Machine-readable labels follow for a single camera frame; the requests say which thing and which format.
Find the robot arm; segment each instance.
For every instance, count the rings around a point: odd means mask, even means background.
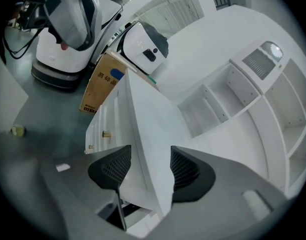
[[[22,15],[24,29],[49,28],[57,40],[77,51],[94,44],[101,31],[99,0],[26,0],[29,8]]]

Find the black cable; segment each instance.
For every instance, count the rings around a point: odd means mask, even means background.
[[[39,33],[41,33],[43,29],[39,28],[37,30],[37,32],[35,33],[35,35],[32,37],[32,39],[30,41],[28,41],[21,49],[19,49],[18,51],[12,51],[9,46],[8,43],[6,41],[5,35],[3,35],[3,43],[5,45],[5,48],[8,50],[9,54],[12,56],[13,59],[18,60],[20,58],[22,58],[24,56],[24,54],[27,52],[28,48],[31,46],[31,44],[33,43],[34,39],[38,36]],[[15,57],[14,55],[17,54],[18,52],[20,52],[21,50],[23,50],[26,47],[25,51],[23,52],[23,54],[20,57]]]

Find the floor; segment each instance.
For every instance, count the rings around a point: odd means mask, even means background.
[[[32,36],[32,33],[12,28],[5,32],[13,51],[24,46]],[[91,72],[85,74],[74,91],[62,91],[41,83],[30,73],[37,41],[34,40],[19,60],[5,52],[7,68],[29,96],[15,123],[26,127],[25,138],[55,160],[83,155],[85,132],[93,116],[79,111],[79,106]]]

